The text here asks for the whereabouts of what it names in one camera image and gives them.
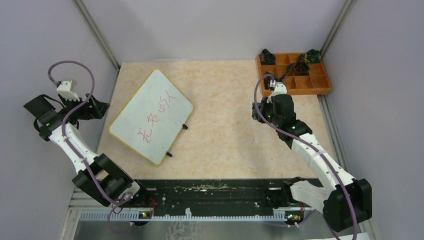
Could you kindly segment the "dark rolled cloth top right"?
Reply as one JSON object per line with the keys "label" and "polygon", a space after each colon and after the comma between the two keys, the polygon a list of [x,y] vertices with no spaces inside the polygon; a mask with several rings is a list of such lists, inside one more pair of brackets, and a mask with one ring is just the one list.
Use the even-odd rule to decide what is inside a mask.
{"label": "dark rolled cloth top right", "polygon": [[310,49],[303,54],[303,60],[308,64],[319,64],[322,59],[322,52],[318,49]]}

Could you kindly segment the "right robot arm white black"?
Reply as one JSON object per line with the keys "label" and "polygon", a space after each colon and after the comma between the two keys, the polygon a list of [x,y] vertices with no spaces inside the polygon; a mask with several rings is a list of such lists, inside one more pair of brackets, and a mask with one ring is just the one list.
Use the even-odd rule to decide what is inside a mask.
{"label": "right robot arm white black", "polygon": [[317,187],[295,177],[283,186],[281,199],[287,206],[305,203],[320,212],[329,227],[341,232],[373,215],[372,186],[345,171],[319,144],[312,129],[297,118],[288,94],[263,97],[252,103],[252,118],[273,128],[280,140],[298,154],[316,174]]}

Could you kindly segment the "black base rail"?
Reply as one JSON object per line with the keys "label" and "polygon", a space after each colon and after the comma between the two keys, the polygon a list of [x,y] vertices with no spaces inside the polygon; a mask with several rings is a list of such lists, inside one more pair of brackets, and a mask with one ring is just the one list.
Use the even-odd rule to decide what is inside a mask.
{"label": "black base rail", "polygon": [[295,199],[294,183],[301,177],[265,179],[138,179],[140,192],[125,208],[145,208],[155,217],[272,217],[277,209],[301,205],[322,213],[324,204]]}

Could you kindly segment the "white whiteboard with yellow frame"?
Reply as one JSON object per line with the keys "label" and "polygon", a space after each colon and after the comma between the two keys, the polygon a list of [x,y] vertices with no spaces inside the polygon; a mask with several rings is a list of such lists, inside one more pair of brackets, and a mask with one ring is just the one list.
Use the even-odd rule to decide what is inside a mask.
{"label": "white whiteboard with yellow frame", "polygon": [[193,109],[186,96],[155,69],[111,122],[108,131],[158,165],[169,153]]}

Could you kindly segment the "orange compartment tray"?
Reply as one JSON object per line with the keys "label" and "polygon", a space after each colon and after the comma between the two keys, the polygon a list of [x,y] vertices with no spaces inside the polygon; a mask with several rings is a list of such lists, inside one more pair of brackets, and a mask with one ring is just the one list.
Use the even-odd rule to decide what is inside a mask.
{"label": "orange compartment tray", "polygon": [[289,95],[326,95],[331,92],[332,86],[323,60],[318,63],[308,63],[307,73],[300,72],[305,69],[304,67],[293,67],[290,72],[287,72],[290,65],[296,63],[302,54],[295,52],[274,55],[274,64],[263,64],[261,56],[256,57],[260,77],[272,74],[277,80],[283,78],[282,83],[286,86]]}

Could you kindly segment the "dark rolled cloth far left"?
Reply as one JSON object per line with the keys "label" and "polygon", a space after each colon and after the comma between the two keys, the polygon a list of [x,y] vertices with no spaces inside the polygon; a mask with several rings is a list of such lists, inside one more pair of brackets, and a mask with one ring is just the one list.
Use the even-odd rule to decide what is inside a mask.
{"label": "dark rolled cloth far left", "polygon": [[269,66],[269,65],[276,64],[276,56],[266,48],[264,48],[259,54],[259,60],[262,66]]}

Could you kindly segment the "dark cloth lower left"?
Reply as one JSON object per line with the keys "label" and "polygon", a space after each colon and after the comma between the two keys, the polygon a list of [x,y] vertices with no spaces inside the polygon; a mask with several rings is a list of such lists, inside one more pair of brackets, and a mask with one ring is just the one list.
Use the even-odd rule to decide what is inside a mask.
{"label": "dark cloth lower left", "polygon": [[262,69],[268,69],[271,71],[265,71],[265,78],[263,79],[263,85],[266,90],[269,90],[270,80],[276,80],[277,82],[282,82],[287,84],[289,81],[288,77],[293,76],[294,63],[289,65],[265,65]]}

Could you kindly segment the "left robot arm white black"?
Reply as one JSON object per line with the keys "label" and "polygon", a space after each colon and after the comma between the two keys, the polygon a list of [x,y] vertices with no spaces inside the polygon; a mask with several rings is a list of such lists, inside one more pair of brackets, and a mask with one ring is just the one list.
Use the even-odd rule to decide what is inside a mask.
{"label": "left robot arm white black", "polygon": [[82,107],[73,110],[82,100],[61,97],[58,103],[62,109],[56,111],[51,100],[42,94],[27,102],[24,108],[35,117],[33,125],[39,136],[59,146],[71,160],[76,171],[73,184],[105,207],[120,201],[125,201],[124,207],[146,206],[150,200],[146,188],[104,153],[95,153],[79,131],[80,120],[102,119],[110,104],[91,96]]}

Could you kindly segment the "dark rolled cloth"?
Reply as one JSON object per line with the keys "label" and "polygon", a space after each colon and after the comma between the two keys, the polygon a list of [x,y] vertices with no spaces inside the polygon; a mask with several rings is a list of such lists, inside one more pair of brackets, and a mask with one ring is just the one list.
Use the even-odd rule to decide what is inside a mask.
{"label": "dark rolled cloth", "polygon": [[266,48],[264,48],[259,54],[259,60],[262,66],[269,66],[269,65],[276,64],[276,56]]}
{"label": "dark rolled cloth", "polygon": [[310,67],[308,63],[304,61],[298,61],[294,64],[293,67],[294,74],[296,76],[309,76]]}
{"label": "dark rolled cloth", "polygon": [[310,49],[303,54],[303,60],[308,64],[319,64],[322,59],[322,52],[318,49]]}

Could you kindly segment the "dark rolled cloth centre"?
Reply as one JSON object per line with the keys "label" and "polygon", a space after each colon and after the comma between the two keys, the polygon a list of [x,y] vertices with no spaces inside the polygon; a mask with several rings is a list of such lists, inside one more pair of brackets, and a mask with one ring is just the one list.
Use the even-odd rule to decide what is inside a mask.
{"label": "dark rolled cloth centre", "polygon": [[293,67],[294,74],[296,76],[309,76],[310,67],[308,63],[304,61],[298,61],[294,64]]}

